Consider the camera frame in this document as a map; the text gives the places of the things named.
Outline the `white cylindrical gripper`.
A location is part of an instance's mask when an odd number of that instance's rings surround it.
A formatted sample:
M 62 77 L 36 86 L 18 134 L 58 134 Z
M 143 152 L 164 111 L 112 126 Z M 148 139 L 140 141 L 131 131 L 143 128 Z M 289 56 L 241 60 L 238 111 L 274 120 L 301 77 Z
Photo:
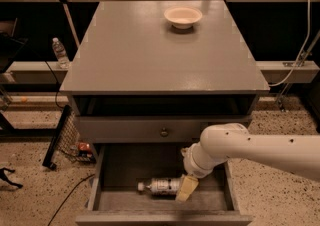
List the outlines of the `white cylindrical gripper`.
M 200 143 L 181 148 L 183 166 L 188 175 L 181 177 L 181 184 L 176 194 L 176 201 L 185 202 L 199 184 L 198 179 L 205 178 L 213 169 L 227 161 L 226 157 L 210 156 Z

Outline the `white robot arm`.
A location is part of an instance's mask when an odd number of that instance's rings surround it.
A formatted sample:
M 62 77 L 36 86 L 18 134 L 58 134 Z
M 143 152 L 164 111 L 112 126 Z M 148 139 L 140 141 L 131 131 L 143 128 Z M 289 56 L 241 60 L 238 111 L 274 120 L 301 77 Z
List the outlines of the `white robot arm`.
M 199 180 L 229 159 L 247 159 L 314 181 L 320 180 L 319 135 L 254 135 L 239 123 L 211 125 L 181 150 L 186 175 L 176 200 L 187 201 Z

